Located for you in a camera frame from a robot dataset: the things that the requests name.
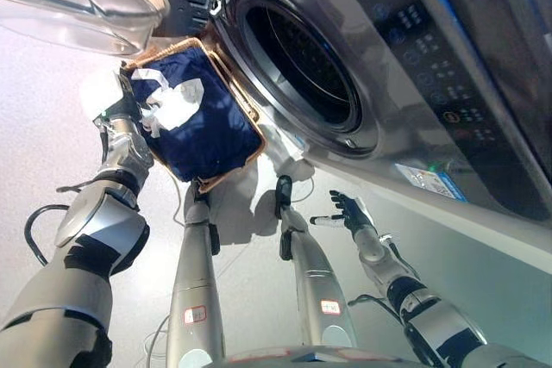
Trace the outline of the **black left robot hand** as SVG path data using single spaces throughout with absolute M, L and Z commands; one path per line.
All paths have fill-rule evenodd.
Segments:
M 79 95 L 86 118 L 96 126 L 126 117 L 141 120 L 129 81 L 118 72 L 93 72 L 81 84 Z

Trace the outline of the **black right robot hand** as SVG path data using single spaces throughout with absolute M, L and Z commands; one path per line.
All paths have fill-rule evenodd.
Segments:
M 315 226 L 346 228 L 352 237 L 362 229 L 372 227 L 373 223 L 363 211 L 356 199 L 350 198 L 338 190 L 329 191 L 330 200 L 339 210 L 335 215 L 312 216 L 309 223 Z

